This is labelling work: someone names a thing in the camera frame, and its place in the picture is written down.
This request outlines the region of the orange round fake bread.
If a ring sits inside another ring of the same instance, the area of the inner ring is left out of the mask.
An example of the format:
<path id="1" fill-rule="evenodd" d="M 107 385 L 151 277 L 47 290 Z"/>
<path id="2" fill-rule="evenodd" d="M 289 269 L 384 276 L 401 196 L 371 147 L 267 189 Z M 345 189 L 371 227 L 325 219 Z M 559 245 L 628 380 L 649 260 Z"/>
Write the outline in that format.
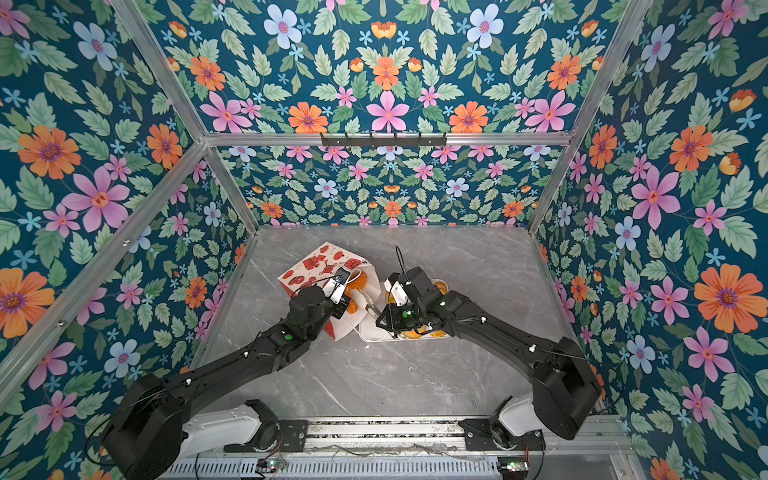
<path id="1" fill-rule="evenodd" d="M 426 339 L 438 339 L 447 337 L 448 334 L 442 330 L 435 330 L 428 326 L 422 326 L 419 328 L 411 329 L 408 331 L 400 332 L 398 337 L 403 340 L 426 340 Z"/>

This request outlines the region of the red white paper bag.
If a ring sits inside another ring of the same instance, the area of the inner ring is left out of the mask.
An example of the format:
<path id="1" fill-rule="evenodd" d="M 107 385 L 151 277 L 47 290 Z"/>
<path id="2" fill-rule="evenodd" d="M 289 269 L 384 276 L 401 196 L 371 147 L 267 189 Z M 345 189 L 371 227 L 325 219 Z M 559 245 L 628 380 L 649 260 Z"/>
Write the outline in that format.
<path id="1" fill-rule="evenodd" d="M 382 294 L 375 267 L 364 257 L 340 246 L 325 242 L 278 277 L 278 282 L 291 296 L 304 287 L 319 287 L 336 306 L 324 331 L 340 340 L 358 327 L 369 315 Z"/>

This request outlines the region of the golden croissant fake bread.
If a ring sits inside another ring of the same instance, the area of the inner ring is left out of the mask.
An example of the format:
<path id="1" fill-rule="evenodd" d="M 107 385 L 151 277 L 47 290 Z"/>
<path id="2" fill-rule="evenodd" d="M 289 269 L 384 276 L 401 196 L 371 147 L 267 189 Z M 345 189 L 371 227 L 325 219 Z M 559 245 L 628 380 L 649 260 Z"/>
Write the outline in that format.
<path id="1" fill-rule="evenodd" d="M 445 295 L 449 291 L 448 285 L 442 280 L 435 279 L 433 284 L 438 288 L 442 295 Z"/>

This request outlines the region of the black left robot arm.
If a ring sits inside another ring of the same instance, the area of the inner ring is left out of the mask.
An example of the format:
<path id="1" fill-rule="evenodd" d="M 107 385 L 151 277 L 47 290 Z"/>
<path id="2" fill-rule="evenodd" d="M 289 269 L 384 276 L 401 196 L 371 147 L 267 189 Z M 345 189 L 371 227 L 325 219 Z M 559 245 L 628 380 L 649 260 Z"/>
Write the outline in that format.
<path id="1" fill-rule="evenodd" d="M 291 297 L 285 317 L 240 349 L 187 373 L 137 380 L 107 420 L 101 445 L 127 479 L 157 479 L 178 459 L 221 446 L 278 446 L 277 417 L 262 401 L 217 412 L 207 408 L 307 353 L 349 301 L 342 287 L 303 288 Z"/>

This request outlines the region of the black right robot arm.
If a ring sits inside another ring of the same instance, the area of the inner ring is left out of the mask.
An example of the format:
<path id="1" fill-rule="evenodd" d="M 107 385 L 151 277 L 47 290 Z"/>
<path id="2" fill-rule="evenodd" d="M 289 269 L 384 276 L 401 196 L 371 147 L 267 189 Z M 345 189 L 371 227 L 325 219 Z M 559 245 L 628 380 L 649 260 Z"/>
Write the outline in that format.
<path id="1" fill-rule="evenodd" d="M 601 396 L 596 374 L 575 341 L 553 341 L 500 320 L 460 292 L 441 291 L 419 267 L 391 274 L 384 291 L 378 328 L 419 337 L 441 331 L 483 348 L 527 378 L 531 391 L 509 397 L 489 419 L 496 444 L 509 448 L 543 430 L 575 439 Z"/>

